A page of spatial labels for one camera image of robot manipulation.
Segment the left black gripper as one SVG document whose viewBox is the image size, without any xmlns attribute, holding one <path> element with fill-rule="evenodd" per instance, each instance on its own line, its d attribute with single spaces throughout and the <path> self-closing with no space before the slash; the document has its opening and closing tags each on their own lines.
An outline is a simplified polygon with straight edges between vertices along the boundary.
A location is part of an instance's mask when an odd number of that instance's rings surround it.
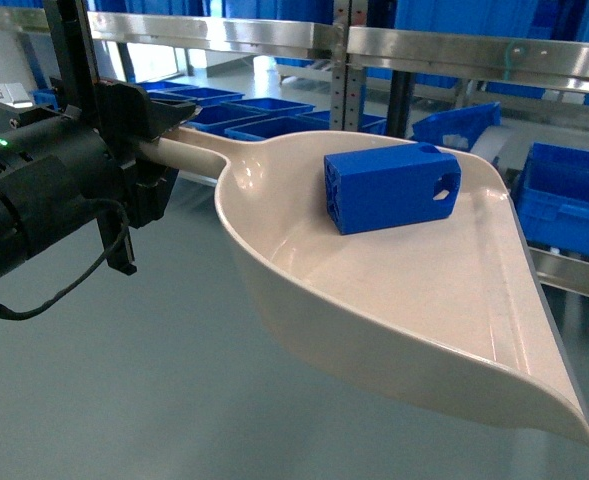
<svg viewBox="0 0 589 480">
<path fill-rule="evenodd" d="M 142 140 L 157 140 L 195 118 L 198 104 L 150 100 L 140 87 L 98 83 L 94 87 L 100 128 L 68 105 L 52 120 L 51 155 L 56 158 L 51 194 L 51 239 L 60 240 L 95 220 L 109 267 L 136 272 L 129 229 L 160 220 L 178 170 L 146 161 Z"/>
</svg>

